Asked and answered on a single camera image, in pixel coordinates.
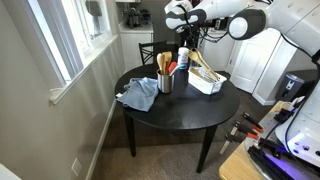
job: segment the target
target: kitchen cabinet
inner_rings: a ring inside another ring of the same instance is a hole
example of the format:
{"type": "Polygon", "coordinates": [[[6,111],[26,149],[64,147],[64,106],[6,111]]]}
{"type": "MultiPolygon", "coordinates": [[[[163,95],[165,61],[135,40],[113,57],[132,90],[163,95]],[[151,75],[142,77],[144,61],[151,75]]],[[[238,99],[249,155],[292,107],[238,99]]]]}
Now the kitchen cabinet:
{"type": "Polygon", "coordinates": [[[120,36],[125,63],[125,71],[142,65],[138,43],[153,42],[152,24],[130,29],[124,23],[120,25],[120,36]]]}
{"type": "MultiPolygon", "coordinates": [[[[210,29],[208,34],[212,37],[221,37],[226,31],[210,29]]],[[[225,71],[229,62],[234,40],[226,35],[218,43],[199,40],[198,49],[203,59],[214,71],[225,71]]]]}

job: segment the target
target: metal cup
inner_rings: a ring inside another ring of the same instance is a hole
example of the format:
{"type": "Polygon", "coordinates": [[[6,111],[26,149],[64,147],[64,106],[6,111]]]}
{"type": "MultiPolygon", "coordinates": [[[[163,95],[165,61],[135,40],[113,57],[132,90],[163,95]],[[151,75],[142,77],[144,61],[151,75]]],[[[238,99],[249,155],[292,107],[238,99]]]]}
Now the metal cup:
{"type": "Polygon", "coordinates": [[[161,75],[160,70],[157,70],[158,74],[158,88],[163,93],[170,93],[173,91],[174,75],[161,75]]]}

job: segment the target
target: bottle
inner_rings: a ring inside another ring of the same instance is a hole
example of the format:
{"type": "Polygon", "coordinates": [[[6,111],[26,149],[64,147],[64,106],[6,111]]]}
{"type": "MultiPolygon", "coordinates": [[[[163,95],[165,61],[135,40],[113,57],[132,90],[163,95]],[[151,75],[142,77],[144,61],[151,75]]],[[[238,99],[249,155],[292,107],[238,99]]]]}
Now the bottle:
{"type": "Polygon", "coordinates": [[[187,69],[188,67],[188,53],[189,49],[180,47],[178,50],[178,65],[182,65],[180,69],[187,69]]]}

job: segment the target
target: window sill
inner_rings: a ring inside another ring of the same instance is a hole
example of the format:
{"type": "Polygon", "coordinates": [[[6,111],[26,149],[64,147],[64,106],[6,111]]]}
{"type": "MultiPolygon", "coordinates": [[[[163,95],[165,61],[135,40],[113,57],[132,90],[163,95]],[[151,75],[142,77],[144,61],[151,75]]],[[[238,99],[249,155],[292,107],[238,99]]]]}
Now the window sill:
{"type": "Polygon", "coordinates": [[[86,73],[86,71],[93,65],[93,63],[105,52],[106,49],[119,37],[119,35],[112,35],[105,42],[100,43],[96,47],[92,47],[88,53],[85,54],[85,60],[83,62],[83,70],[70,82],[67,82],[62,88],[51,89],[51,97],[49,98],[50,102],[53,105],[59,103],[62,97],[67,94],[69,89],[86,73]]]}

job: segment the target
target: denim rag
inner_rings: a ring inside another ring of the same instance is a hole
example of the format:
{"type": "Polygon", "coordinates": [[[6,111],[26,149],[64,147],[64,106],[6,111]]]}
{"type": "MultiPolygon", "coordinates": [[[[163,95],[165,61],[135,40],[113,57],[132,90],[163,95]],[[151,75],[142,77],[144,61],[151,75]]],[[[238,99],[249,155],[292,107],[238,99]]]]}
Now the denim rag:
{"type": "Polygon", "coordinates": [[[129,84],[124,86],[126,92],[117,101],[124,107],[131,107],[148,112],[154,99],[159,93],[158,81],[150,78],[131,78],[129,84]]]}

